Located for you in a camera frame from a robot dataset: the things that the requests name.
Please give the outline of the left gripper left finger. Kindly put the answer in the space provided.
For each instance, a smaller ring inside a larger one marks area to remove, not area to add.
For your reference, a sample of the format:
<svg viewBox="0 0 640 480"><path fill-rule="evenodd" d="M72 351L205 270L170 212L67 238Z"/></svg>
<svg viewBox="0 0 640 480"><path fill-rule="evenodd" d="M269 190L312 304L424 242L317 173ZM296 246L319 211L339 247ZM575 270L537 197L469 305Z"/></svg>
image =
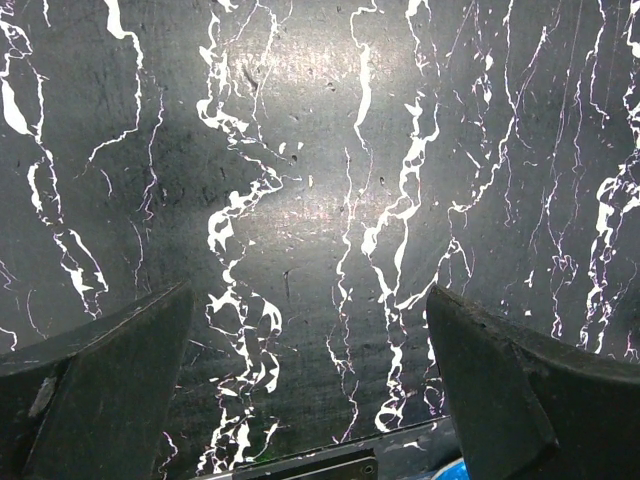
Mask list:
<svg viewBox="0 0 640 480"><path fill-rule="evenodd" d="M178 283L2 355L2 478L150 478L193 311Z"/></svg>

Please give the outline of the blue roll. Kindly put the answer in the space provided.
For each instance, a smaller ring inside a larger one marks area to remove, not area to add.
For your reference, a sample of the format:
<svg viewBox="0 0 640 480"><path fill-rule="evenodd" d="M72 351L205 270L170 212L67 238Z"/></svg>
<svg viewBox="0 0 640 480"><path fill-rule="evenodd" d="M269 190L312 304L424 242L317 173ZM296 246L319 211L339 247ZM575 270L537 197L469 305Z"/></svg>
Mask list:
<svg viewBox="0 0 640 480"><path fill-rule="evenodd" d="M431 480L470 480L463 458L452 461L437 470Z"/></svg>

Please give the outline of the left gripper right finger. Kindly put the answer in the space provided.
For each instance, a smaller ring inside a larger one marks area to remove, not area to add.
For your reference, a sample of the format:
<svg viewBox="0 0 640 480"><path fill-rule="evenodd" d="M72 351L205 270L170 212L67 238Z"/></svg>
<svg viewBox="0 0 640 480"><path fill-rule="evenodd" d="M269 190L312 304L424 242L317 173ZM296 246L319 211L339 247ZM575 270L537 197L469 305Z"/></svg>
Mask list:
<svg viewBox="0 0 640 480"><path fill-rule="evenodd" d="M638 365L511 323L439 285L426 313L471 478L638 478Z"/></svg>

